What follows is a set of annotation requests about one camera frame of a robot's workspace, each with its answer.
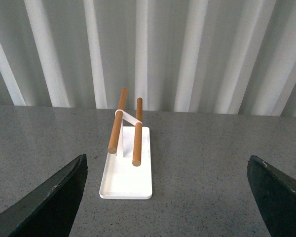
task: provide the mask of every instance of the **white corrugated wall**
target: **white corrugated wall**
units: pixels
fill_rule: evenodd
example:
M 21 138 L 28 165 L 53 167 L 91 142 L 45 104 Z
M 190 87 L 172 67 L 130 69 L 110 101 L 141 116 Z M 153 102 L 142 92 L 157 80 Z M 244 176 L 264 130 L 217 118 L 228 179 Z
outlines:
M 0 0 L 0 104 L 296 116 L 296 0 Z

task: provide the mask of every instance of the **wooden dowel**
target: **wooden dowel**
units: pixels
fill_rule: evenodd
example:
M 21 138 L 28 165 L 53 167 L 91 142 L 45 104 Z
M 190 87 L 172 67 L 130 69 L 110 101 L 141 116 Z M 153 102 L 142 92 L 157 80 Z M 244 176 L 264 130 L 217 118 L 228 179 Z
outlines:
M 143 120 L 143 99 L 137 99 L 136 118 L 139 121 Z M 133 150 L 133 166 L 140 166 L 142 164 L 142 133 L 143 125 L 138 122 L 135 125 L 135 138 Z
M 120 95 L 117 109 L 119 109 L 119 110 L 125 109 L 126 98 L 127 98 L 127 88 L 123 88 L 122 93 Z M 119 132 L 120 132 L 120 127 L 122 125 L 122 120 L 123 120 L 123 112 L 117 111 L 115 119 L 114 119 L 114 124 L 113 124 L 110 142 L 109 142 L 109 147 L 108 147 L 108 153 L 110 153 L 110 154 L 115 154 L 117 152 Z

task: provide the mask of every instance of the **dowel end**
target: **dowel end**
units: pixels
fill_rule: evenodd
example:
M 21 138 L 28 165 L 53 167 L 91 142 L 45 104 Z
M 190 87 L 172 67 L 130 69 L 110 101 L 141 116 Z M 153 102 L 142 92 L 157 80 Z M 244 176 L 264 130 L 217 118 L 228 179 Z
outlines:
M 140 166 L 142 164 L 142 162 L 140 160 L 133 160 L 133 166 Z
M 108 148 L 108 153 L 115 154 L 116 152 L 117 152 L 117 149 L 115 147 L 109 147 Z

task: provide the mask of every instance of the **speckled gray surface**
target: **speckled gray surface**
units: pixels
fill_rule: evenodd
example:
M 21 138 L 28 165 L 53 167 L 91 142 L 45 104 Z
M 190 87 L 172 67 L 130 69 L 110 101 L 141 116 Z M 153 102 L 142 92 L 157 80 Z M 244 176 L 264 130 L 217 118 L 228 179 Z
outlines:
M 152 198 L 107 200 L 99 188 L 113 119 L 113 110 L 0 106 L 0 212 L 86 153 L 73 237 L 269 236 L 247 163 L 257 155 L 296 178 L 296 118 L 144 112 Z

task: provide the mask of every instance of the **white tray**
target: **white tray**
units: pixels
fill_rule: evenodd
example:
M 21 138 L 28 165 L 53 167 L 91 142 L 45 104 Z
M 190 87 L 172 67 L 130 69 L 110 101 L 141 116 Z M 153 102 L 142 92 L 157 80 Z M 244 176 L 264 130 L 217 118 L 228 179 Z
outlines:
M 132 164 L 135 127 L 123 127 L 124 157 L 108 153 L 100 186 L 104 199 L 149 199 L 152 196 L 149 128 L 142 132 L 142 163 Z

